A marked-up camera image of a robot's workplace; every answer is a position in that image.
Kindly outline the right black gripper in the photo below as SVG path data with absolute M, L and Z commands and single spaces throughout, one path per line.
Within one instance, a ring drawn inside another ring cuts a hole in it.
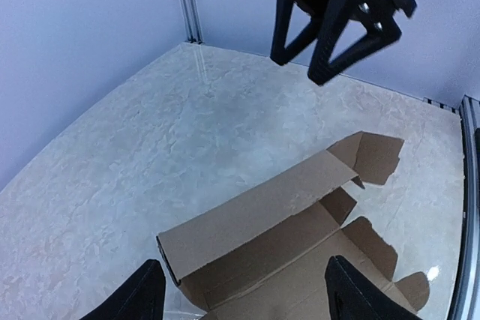
M 308 77 L 324 85 L 398 41 L 393 13 L 413 16 L 416 0 L 276 0 L 271 59 L 285 65 L 315 43 Z

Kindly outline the brown cardboard paper box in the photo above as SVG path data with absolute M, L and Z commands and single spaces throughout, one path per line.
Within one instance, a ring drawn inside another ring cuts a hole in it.
M 170 276 L 206 319 L 328 319 L 325 272 L 347 260 L 388 305 L 416 316 L 428 302 L 422 272 L 394 280 L 398 254 L 369 219 L 348 216 L 344 185 L 383 185 L 403 140 L 359 131 L 288 170 L 157 236 Z

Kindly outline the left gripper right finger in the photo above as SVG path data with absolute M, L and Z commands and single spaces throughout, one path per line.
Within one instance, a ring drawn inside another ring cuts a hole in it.
M 382 293 L 343 256 L 332 256 L 325 270 L 331 319 L 408 320 L 418 316 Z

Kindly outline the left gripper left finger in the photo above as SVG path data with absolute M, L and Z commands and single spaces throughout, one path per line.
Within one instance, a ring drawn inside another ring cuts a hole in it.
M 81 320 L 162 320 L 165 291 L 166 278 L 160 262 L 148 259 Z

